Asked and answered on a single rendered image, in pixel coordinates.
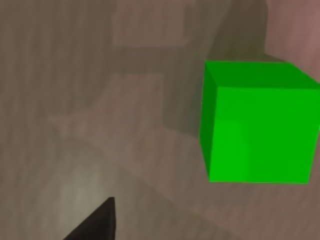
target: green box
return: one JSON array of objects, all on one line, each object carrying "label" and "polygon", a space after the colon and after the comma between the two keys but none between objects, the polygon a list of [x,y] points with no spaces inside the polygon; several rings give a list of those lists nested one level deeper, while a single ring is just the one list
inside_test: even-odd
[{"label": "green box", "polygon": [[200,145],[209,182],[307,184],[320,84],[290,63],[205,63]]}]

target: cube's front face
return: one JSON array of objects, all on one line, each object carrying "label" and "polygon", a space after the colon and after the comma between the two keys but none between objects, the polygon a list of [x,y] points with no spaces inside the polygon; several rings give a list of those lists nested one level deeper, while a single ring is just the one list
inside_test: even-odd
[{"label": "cube's front face", "polygon": [[318,103],[317,90],[218,88],[209,180],[307,183]]}]

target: green cube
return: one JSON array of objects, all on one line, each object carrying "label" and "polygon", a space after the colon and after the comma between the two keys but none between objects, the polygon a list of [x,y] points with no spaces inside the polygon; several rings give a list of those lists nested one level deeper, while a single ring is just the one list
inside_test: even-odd
[{"label": "green cube", "polygon": [[209,182],[307,184],[320,84],[290,63],[205,63],[200,145]]}]

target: cube's top face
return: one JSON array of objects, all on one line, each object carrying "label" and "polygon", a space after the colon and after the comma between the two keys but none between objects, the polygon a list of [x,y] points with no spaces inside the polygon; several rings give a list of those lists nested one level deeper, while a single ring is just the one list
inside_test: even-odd
[{"label": "cube's top face", "polygon": [[291,63],[207,61],[205,71],[217,87],[320,90],[319,83]]}]

